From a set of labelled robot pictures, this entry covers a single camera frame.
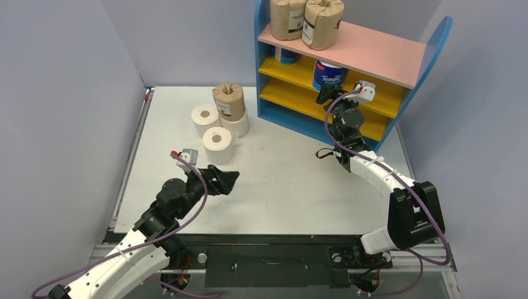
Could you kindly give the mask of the blue plastic tissue roll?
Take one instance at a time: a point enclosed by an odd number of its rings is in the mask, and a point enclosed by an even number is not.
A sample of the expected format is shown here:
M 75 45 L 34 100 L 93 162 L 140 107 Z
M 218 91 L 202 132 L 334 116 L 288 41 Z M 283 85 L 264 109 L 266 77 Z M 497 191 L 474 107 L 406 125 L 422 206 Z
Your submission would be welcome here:
M 275 46 L 274 58 L 280 64 L 289 65 L 297 62 L 301 58 L 301 54 Z

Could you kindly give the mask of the brown roll cloud logo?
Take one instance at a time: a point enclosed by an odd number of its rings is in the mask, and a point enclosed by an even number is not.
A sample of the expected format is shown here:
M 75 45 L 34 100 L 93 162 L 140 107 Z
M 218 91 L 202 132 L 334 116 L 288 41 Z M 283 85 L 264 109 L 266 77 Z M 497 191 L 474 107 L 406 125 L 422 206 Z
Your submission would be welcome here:
M 337 40 L 343 13 L 344 3 L 340 0 L 307 1 L 302 41 L 314 50 L 332 46 Z

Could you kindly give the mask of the brown roll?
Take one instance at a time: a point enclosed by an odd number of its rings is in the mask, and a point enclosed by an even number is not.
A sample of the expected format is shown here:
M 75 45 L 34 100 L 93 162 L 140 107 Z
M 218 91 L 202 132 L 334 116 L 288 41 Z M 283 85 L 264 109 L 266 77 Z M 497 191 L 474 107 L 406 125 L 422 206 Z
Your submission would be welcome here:
M 219 115 L 227 121 L 239 121 L 245 114 L 243 88 L 236 83 L 221 83 L 212 90 Z
M 270 30 L 278 40 L 295 40 L 302 35 L 307 1 L 271 0 Z

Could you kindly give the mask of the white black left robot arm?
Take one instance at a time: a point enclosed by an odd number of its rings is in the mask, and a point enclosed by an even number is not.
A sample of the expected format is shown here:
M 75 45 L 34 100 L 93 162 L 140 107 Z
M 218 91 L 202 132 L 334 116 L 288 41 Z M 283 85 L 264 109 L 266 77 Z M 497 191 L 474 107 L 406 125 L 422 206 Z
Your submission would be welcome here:
M 186 246 L 176 235 L 183 227 L 179 221 L 201 199 L 230 194 L 239 176 L 238 171 L 221 171 L 210 164 L 188 169 L 186 180 L 167 180 L 155 201 L 100 263 L 68 285 L 54 286 L 48 298 L 123 298 L 158 270 L 180 267 Z

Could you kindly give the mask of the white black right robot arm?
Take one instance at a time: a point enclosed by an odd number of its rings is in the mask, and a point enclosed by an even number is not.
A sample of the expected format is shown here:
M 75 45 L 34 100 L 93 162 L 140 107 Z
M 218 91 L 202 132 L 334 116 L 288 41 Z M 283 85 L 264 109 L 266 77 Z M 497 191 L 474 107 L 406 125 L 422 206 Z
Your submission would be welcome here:
M 360 81 L 351 92 L 324 84 L 316 99 L 326 112 L 324 130 L 334 143 L 331 154 L 346 171 L 367 181 L 389 205 L 386 225 L 361 236 L 361 242 L 351 249 L 352 260 L 366 266 L 376 254 L 408 250 L 435 239 L 440 239 L 449 252 L 436 187 L 428 181 L 420 183 L 408 178 L 389 166 L 359 131 L 364 124 L 359 105 L 372 101 L 374 95 L 375 86 Z

